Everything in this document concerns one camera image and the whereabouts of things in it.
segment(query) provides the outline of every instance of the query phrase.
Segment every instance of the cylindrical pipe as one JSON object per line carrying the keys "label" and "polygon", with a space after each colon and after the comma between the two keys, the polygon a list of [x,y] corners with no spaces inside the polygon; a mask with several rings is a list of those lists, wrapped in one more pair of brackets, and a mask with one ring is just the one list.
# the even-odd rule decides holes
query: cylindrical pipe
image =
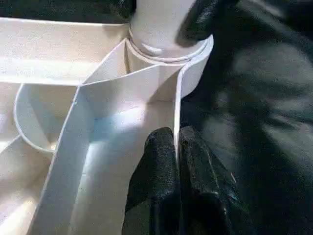
{"label": "cylindrical pipe", "polygon": [[137,0],[130,37],[144,55],[164,62],[188,60],[206,41],[184,40],[181,27],[195,0]]}

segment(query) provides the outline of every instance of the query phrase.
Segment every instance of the white plastic part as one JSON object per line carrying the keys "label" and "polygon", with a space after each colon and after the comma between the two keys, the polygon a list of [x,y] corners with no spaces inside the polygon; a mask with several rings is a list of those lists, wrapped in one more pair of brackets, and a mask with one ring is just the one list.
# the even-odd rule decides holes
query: white plastic part
{"label": "white plastic part", "polygon": [[0,82],[0,152],[18,135],[13,106],[19,84]]}
{"label": "white plastic part", "polygon": [[21,85],[14,104],[14,120],[23,139],[34,148],[53,152],[76,87]]}
{"label": "white plastic part", "polygon": [[191,42],[181,27],[195,0],[136,0],[130,35],[136,48],[157,61],[186,61],[199,54],[206,41]]}
{"label": "white plastic part", "polygon": [[[35,208],[29,235],[120,234],[129,179],[145,140],[170,127],[178,151],[180,99],[198,84],[213,38],[188,62],[169,64],[125,39],[127,25],[0,18],[0,27],[0,80],[17,83],[0,83],[0,114],[10,120],[1,132],[8,146],[0,160],[12,172],[6,158],[16,159],[17,171],[31,166],[37,172],[32,166],[48,165],[53,154],[40,200],[36,194],[16,210],[0,199],[0,214],[1,205],[9,208],[0,234],[24,235]],[[15,184],[21,188],[16,198],[41,190],[46,170],[39,183],[29,174]]]}
{"label": "white plastic part", "polygon": [[50,161],[17,136],[0,152],[0,234],[25,235]]}
{"label": "white plastic part", "polygon": [[0,81],[78,85],[127,36],[128,28],[0,18]]}

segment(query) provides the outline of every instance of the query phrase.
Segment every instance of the black fabric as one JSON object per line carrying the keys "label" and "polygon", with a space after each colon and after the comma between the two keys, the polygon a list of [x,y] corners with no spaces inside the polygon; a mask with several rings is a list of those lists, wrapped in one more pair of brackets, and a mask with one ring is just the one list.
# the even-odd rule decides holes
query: black fabric
{"label": "black fabric", "polygon": [[151,133],[133,173],[123,235],[175,235],[179,232],[180,191],[173,134],[169,128]]}
{"label": "black fabric", "polygon": [[192,127],[180,130],[180,183],[187,234],[254,235],[232,175]]}
{"label": "black fabric", "polygon": [[312,78],[312,41],[241,0],[181,102],[181,125],[234,174],[259,235],[313,234]]}

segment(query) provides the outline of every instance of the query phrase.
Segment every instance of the white cylinder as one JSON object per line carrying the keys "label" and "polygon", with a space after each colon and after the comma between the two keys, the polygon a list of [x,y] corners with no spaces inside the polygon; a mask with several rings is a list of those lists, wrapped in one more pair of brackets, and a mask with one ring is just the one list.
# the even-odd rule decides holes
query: white cylinder
{"label": "white cylinder", "polygon": [[195,0],[137,0],[131,20],[134,47],[164,62],[183,61],[199,54],[206,41],[191,42],[180,34],[181,25]]}

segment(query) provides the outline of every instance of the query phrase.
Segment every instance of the plastic compartment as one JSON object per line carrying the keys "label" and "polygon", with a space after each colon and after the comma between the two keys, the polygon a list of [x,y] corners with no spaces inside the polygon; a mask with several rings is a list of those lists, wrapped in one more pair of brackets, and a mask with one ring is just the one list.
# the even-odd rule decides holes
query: plastic compartment
{"label": "plastic compartment", "polygon": [[1,235],[26,234],[50,165],[47,155],[20,136],[0,152]]}
{"label": "plastic compartment", "polygon": [[0,94],[0,234],[23,235],[29,223],[29,235],[120,234],[144,142],[168,126],[177,147],[180,99],[197,85],[213,39],[187,64],[165,64],[123,40],[128,25],[0,25],[0,80],[17,82]]}
{"label": "plastic compartment", "polygon": [[24,84],[14,105],[23,139],[34,148],[53,152],[77,87]]}
{"label": "plastic compartment", "polygon": [[174,129],[179,69],[154,65],[79,88],[30,234],[120,233],[147,136]]}

